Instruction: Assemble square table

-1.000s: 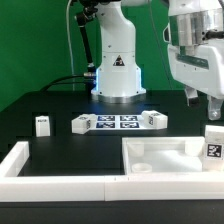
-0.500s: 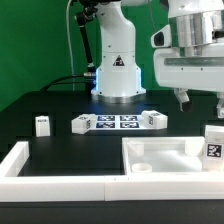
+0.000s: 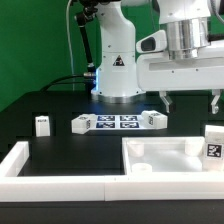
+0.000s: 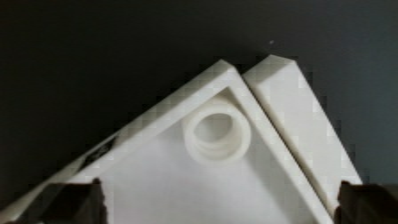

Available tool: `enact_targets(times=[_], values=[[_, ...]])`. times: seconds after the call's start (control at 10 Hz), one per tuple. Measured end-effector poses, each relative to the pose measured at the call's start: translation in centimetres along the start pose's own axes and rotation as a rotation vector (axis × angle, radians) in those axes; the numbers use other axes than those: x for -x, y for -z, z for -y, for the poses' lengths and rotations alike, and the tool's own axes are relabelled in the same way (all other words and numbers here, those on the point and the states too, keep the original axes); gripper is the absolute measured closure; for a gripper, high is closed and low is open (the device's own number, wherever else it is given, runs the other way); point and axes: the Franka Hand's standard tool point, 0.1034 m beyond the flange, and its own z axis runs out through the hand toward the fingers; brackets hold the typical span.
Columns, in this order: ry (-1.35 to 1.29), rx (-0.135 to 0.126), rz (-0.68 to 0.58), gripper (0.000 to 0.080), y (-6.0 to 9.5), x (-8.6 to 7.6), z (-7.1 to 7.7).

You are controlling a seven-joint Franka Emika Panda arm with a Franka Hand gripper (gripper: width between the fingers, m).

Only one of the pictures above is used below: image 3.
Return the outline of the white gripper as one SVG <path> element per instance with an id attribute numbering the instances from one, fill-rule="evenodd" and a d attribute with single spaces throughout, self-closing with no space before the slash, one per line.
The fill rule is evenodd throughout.
<path id="1" fill-rule="evenodd" d="M 167 52 L 141 55 L 137 60 L 137 79 L 144 91 L 160 91 L 166 112 L 173 101 L 166 91 L 213 90 L 211 111 L 217 114 L 224 89 L 224 46 L 201 48 L 194 59 L 170 60 Z"/>

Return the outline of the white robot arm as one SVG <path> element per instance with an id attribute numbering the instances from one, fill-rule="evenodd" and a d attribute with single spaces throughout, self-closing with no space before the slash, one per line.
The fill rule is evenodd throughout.
<path id="1" fill-rule="evenodd" d="M 129 103 L 157 92 L 166 106 L 169 91 L 210 90 L 211 108 L 224 91 L 224 34 L 209 32 L 209 18 L 224 23 L 224 0 L 78 0 L 81 31 L 97 19 L 102 61 L 90 95 L 109 103 Z M 121 8 L 151 3 L 160 29 L 138 41 Z"/>

